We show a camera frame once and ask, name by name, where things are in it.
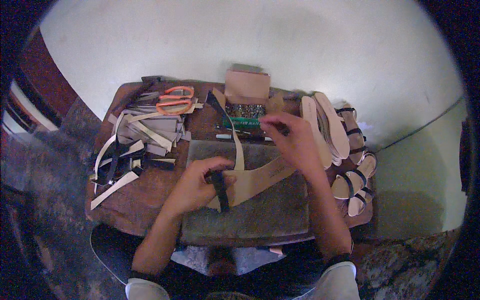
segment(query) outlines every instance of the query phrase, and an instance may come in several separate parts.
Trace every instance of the person's right hand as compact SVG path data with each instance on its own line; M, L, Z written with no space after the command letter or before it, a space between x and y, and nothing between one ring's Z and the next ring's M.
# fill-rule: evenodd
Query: person's right hand
M260 128L272 138L282 157L304 176L324 169L308 121L285 112L268 114L258 120ZM290 131L288 136L283 136L274 126L282 123Z

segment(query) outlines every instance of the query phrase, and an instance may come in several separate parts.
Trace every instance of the shoe insole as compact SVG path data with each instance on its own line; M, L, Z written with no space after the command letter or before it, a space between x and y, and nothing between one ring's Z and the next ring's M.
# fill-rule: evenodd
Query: shoe insole
M365 199L365 202L368 204L372 202L372 196L365 191L360 190L358 195L362 196ZM353 197L350 199L348 203L348 215L349 216L357 216L365 210L365 204L363 204L362 200L357 197Z
M328 147L324 137L318 129L318 120L317 120L317 107L315 105L315 100L308 96L303 96L301 99L301 110L302 118L310 123L313 133L313 139L318 148L318 153L320 159L322 160L323 167L325 169L329 168L332 165L332 153Z
M373 154L365 155L365 158L362 160L361 164L357 167L357 170L360 171L366 179L368 179L377 165L377 159ZM345 175L350 179L353 186L353 194L358 193L360 189L363 188L363 180L357 173L353 171L348 171ZM337 199L348 199L349 198L349 188L347 181L342 177L337 175L335 181L332 184L333 196Z
M324 93L315 93L315 99L323 108L325 115L328 118L328 125L332 145L339 153L339 158L346 159L350 154L350 144L348 143L347 134L341 123L341 118L336 114L332 103L328 100Z
M345 104L343 108L351 108L350 104ZM340 113L343 117L345 125L347 126L347 131L358 128L357 121L353 115L353 111L343 111ZM359 149L365 146L365 141L363 140L363 135L361 133L352 133L347 136L348 143L350 144L350 150ZM352 160L355 165L358 165L363 157L365 151L358 153L350 154L348 157Z

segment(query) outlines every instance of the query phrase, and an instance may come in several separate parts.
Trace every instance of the sandal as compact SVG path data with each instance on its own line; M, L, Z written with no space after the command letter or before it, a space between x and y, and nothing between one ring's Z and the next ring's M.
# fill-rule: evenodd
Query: sandal
M322 133L318 129L317 106L315 100L308 96L303 96L300 105L300 115L308 121L312 128L313 139L318 148L318 153L325 169L332 165L332 153L327 145Z
M357 216L363 213L367 204L372 202L372 199L373 192L369 188L364 187L348 202L348 215Z
M345 174L337 175L332 184L333 196L337 199L350 199L367 184L367 179L375 174L377 159L366 153L360 165Z
M365 146L366 139L357 124L357 111L350 104L345 104L343 108L336 109L336 113L343 117L347 127L347 137L351 149L348 157L355 165L359 165L367 147Z
M317 102L317 110L323 127L322 133L324 133L327 143L332 147L332 154L336 156L337 161L346 159L350 151L350 145L341 123L342 118L336 114L335 108L324 93L315 93L313 99Z

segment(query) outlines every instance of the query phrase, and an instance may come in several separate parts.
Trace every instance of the stack of leather strips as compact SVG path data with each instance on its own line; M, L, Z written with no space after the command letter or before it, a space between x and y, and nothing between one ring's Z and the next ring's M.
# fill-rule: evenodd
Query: stack of leather strips
M98 185L110 187L91 202L91 209L122 186L139 178L147 166L173 169L175 159L155 156L165 156L172 147L177 146L180 139L192 139L192 134L185 131L185 116L180 114L193 113L196 108L202 108L203 104L197 103L198 99L192 97L188 100L189 104L178 103L176 100L173 106L168 103L157 109L157 99L164 96L159 94L142 94L133 104L130 103L118 118L109 115L108 121L114 124L112 137L99 151L94 174L90 179L95 184L94 194Z

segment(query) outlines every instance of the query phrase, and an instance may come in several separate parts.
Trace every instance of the wooden table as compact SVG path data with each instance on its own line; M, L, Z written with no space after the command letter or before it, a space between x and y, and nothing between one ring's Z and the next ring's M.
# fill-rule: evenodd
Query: wooden table
M220 83L204 83L196 81L165 81L156 83L146 91L160 91L177 86L189 85L195 88L195 96L199 98L199 102L205 101L208 91L217 88L224 91L224 84ZM99 130L95 150L99 150L103 144L111 136L113 125L108 122L109 114L114 116L120 115L125 105L129 102L133 95L142 89L143 83L128 83L122 85L113 99L110 108L105 115L101 128ZM271 89L270 94L279 90ZM301 96L297 93L282 91L284 93L285 109L289 113L300 115L299 103ZM227 133L225 130L216 128L216 124L221 124L220 116L209 105L204 105L202 109L196 109L193 114L187 116L185 128L192 132L192 139L195 140L217 140L216 134ZM165 171L157 168L148 168L139 179L120 188L110 197L103 201L94 210L90 210L90 202L94 199L94 185L87 181L87 196L85 199L85 214L87 218L100 221L113 226L123 232L144 236L146 229L151 226L155 217L158 215L163 202L173 189L175 183L180 178L182 172L186 168L189 142L180 140L176 148L172 148L172 152L167 154L166 158L176 158L177 164L173 171ZM336 174L353 169L353 163L347 159L340 167L332 165L327 170L330 183L335 179ZM338 200L338 205L342 209L344 220L349 228L368 223L373 215L372 205L369 204L365 211L359 216L349 217L346 213L347 202ZM282 238L262 238L262 239L204 239L196 240L197 245L223 244L236 247L263 246L270 244L282 244L301 240L307 240L312 237L312 233L300 234L295 236L287 236Z

